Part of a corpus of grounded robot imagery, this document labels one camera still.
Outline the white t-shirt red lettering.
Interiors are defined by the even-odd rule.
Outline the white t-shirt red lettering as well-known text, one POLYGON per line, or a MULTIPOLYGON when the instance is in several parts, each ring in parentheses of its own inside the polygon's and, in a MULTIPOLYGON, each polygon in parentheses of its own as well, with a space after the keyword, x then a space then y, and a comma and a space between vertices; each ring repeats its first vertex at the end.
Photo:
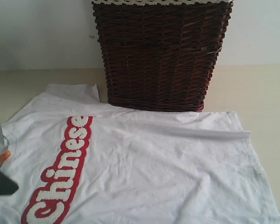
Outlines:
POLYGON ((2 125, 0 224, 280 224, 235 112, 150 112, 50 84, 2 125))

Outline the dark brown wicker basket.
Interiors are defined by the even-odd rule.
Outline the dark brown wicker basket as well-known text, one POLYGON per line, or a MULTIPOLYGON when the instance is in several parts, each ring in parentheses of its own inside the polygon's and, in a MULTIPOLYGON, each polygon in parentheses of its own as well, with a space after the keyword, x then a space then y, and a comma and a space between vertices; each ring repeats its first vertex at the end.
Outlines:
POLYGON ((111 105, 203 110, 233 2, 92 6, 111 105))

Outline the orange shirt neck label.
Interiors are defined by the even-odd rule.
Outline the orange shirt neck label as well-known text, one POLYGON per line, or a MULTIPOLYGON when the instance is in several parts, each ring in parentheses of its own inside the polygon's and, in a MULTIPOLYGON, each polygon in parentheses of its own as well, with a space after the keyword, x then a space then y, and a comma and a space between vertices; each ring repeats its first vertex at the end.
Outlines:
POLYGON ((9 150, 5 151, 4 153, 2 153, 0 155, 0 164, 4 163, 9 157, 10 157, 11 153, 9 150))

